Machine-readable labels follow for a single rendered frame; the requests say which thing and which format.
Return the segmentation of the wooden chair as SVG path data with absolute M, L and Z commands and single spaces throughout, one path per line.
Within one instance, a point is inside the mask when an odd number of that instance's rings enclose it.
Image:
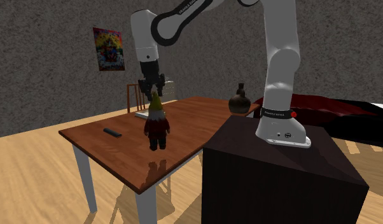
M 127 113 L 130 113 L 130 88 L 134 87 L 136 108 L 138 111 L 146 109 L 146 103 L 144 100 L 144 94 L 138 84 L 127 84 Z

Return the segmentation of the bed with red blanket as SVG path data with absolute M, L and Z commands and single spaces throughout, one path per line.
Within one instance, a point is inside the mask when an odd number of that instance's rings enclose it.
M 369 102 L 293 94 L 291 109 L 302 125 L 331 137 L 383 147 L 383 109 Z

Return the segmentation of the wooden table with white legs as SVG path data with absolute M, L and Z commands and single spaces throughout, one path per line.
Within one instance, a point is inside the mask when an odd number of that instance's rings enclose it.
M 93 160 L 135 193 L 139 224 L 157 224 L 156 186 L 198 155 L 231 115 L 226 100 L 207 97 L 168 102 L 163 108 L 171 126 L 165 150 L 149 149 L 145 121 L 134 113 L 60 130 L 73 145 L 91 213 L 97 211 Z M 113 137 L 104 128 L 122 136 Z

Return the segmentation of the colourful wall poster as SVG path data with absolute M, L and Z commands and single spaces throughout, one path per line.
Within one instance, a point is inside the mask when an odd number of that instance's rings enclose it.
M 122 34 L 93 28 L 99 71 L 124 71 Z

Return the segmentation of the garden gnome figure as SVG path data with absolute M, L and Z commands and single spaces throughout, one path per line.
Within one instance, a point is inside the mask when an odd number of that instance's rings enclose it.
M 150 150 L 166 149 L 166 137 L 170 133 L 170 125 L 166 118 L 161 100 L 156 92 L 151 93 L 152 101 L 148 108 L 148 117 L 144 125 L 144 135 L 150 142 Z

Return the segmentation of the dark robot stand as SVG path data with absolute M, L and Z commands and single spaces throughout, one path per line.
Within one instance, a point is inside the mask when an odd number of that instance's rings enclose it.
M 201 224 L 356 224 L 369 187 L 321 127 L 294 148 L 231 116 L 204 145 Z

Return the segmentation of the dark round vase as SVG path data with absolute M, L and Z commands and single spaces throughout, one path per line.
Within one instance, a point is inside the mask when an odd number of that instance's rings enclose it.
M 228 107 L 231 113 L 247 113 L 250 109 L 251 101 L 246 97 L 244 83 L 238 84 L 236 94 L 229 100 Z

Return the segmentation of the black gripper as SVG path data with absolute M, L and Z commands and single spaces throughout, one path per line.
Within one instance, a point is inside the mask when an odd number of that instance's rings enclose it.
M 147 97 L 149 101 L 152 100 L 151 89 L 152 84 L 149 82 L 157 82 L 157 94 L 163 96 L 162 90 L 165 86 L 165 75 L 159 74 L 158 61 L 140 62 L 141 71 L 145 80 L 138 80 L 139 88 L 141 92 Z

